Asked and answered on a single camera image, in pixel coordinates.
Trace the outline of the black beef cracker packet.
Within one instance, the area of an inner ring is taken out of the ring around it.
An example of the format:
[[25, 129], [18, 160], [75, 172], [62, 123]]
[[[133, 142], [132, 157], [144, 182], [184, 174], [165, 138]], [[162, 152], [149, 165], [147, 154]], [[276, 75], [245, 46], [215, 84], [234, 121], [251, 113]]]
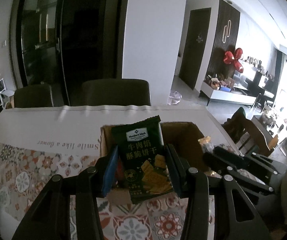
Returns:
[[160, 122], [157, 115], [111, 129], [133, 204], [173, 190], [165, 161]]

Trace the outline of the black and gold snack packet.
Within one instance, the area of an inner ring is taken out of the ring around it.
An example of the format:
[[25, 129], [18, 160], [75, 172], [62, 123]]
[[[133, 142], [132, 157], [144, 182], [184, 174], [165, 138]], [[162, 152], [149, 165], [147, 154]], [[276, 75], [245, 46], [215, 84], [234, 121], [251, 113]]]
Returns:
[[214, 145], [212, 144], [211, 137], [206, 136], [198, 140], [203, 153], [213, 153]]

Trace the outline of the brown cardboard box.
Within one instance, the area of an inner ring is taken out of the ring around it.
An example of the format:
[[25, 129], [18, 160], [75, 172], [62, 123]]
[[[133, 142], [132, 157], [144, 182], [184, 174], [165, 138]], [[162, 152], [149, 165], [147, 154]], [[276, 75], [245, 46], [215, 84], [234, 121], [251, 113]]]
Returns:
[[100, 156], [117, 151], [115, 182], [108, 200], [115, 205], [138, 204], [172, 191], [167, 176], [170, 163], [164, 146], [172, 145], [185, 168], [206, 172], [199, 139], [203, 134], [192, 122], [138, 122], [101, 127]]

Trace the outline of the dark wooden chair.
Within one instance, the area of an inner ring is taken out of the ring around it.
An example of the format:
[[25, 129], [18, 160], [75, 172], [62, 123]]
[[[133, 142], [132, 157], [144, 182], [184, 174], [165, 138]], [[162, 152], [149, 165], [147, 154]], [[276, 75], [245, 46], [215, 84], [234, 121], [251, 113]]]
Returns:
[[222, 127], [235, 144], [241, 143], [238, 149], [244, 155], [258, 153], [268, 157], [274, 151], [273, 147], [269, 148], [259, 128], [246, 118], [243, 107], [239, 107], [231, 118], [222, 124]]

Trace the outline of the white low tv cabinet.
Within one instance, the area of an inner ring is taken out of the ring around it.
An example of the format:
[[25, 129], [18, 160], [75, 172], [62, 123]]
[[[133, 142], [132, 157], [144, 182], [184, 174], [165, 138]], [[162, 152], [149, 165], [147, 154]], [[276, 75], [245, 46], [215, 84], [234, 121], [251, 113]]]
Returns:
[[256, 101], [256, 97], [254, 96], [248, 96], [244, 94], [236, 94], [231, 92], [225, 92], [222, 90], [214, 90], [207, 84], [205, 84], [200, 92], [205, 94], [208, 98], [208, 103], [210, 101], [216, 100], [216, 101], [225, 101], [229, 103], [237, 103], [241, 105], [253, 105]]

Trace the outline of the dark dining chair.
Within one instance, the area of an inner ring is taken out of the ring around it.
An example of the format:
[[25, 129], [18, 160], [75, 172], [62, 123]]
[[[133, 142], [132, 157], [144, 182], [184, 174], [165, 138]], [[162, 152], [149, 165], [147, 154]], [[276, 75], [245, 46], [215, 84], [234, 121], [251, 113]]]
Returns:
[[82, 85], [82, 103], [87, 106], [150, 106], [150, 88], [146, 80], [100, 79]]
[[48, 84], [31, 85], [19, 88], [14, 93], [15, 108], [53, 107], [51, 86]]

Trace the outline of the patterned floral table runner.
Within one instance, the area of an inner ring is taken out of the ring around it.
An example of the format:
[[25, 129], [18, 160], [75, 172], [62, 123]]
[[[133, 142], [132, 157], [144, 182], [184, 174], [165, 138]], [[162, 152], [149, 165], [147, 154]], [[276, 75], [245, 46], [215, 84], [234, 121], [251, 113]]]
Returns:
[[[103, 239], [97, 199], [102, 196], [107, 159], [99, 158], [79, 175], [55, 174], [41, 190], [21, 220], [13, 239], [70, 239], [70, 197], [76, 197], [78, 239]], [[208, 238], [208, 177], [195, 167], [188, 175], [188, 206], [181, 239]]]

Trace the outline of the red balloon dog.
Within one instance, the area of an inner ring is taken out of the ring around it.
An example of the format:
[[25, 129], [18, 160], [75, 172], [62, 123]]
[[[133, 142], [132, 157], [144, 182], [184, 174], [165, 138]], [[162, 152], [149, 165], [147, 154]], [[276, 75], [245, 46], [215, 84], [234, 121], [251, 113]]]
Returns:
[[234, 54], [231, 51], [226, 51], [224, 53], [223, 62], [225, 64], [233, 64], [233, 66], [235, 67], [236, 71], [238, 71], [239, 73], [243, 73], [244, 72], [244, 67], [239, 62], [239, 60], [241, 59], [242, 55], [243, 55], [242, 48], [237, 48], [235, 50]]

